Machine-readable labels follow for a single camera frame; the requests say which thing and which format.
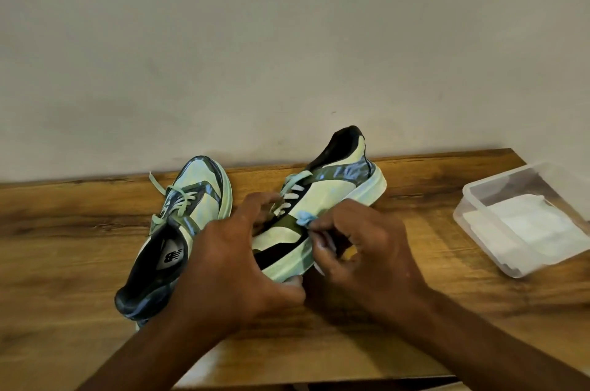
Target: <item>wooden table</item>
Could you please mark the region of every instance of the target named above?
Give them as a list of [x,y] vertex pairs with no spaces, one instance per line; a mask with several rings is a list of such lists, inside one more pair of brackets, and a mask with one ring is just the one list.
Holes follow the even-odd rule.
[[[590,252],[523,280],[501,274],[453,221],[468,182],[523,164],[512,150],[385,158],[395,212],[427,281],[517,337],[590,367]],[[235,204],[300,166],[228,170]],[[158,177],[164,185],[175,173]],[[0,387],[75,387],[133,334],[114,309],[162,196],[147,175],[0,187]],[[381,330],[321,277],[307,305],[257,321],[182,380],[195,386],[433,376],[447,371]]]

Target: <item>nb logo on insole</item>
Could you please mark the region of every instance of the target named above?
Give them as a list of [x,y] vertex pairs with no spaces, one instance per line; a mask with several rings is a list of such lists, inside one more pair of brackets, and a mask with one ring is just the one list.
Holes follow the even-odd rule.
[[174,260],[177,260],[181,253],[182,248],[177,251],[171,251],[170,253],[166,254],[166,256],[164,256],[164,262],[172,262]]

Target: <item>person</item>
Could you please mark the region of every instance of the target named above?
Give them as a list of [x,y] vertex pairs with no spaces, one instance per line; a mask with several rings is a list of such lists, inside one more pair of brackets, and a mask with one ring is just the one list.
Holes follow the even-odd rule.
[[[302,305],[301,278],[274,283],[257,267],[253,227],[275,193],[250,194],[231,217],[212,221],[167,307],[132,336],[79,391],[167,390],[207,351],[259,315]],[[322,231],[358,253],[339,261]],[[380,324],[436,358],[473,391],[590,390],[590,377],[495,328],[431,289],[412,257],[403,223],[346,200],[310,225],[326,279]]]

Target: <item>table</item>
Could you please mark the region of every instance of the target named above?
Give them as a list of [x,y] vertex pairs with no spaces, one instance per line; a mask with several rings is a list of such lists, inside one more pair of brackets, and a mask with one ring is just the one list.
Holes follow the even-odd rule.
[[[498,327],[590,368],[590,252],[513,280],[455,224],[469,182],[523,164],[512,150],[377,160],[375,204],[407,225],[427,281]],[[301,166],[228,169],[235,205]],[[176,173],[156,175],[170,184]],[[162,196],[146,174],[0,186],[0,383],[72,389],[133,334],[114,309]],[[256,321],[182,379],[192,386],[435,376],[446,369],[382,330],[314,271],[305,307]]]

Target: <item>plastic container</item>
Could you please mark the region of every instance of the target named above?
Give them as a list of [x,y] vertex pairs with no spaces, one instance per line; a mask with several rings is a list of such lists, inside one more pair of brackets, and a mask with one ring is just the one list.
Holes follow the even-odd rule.
[[508,276],[590,249],[590,182],[554,163],[469,183],[454,219]]

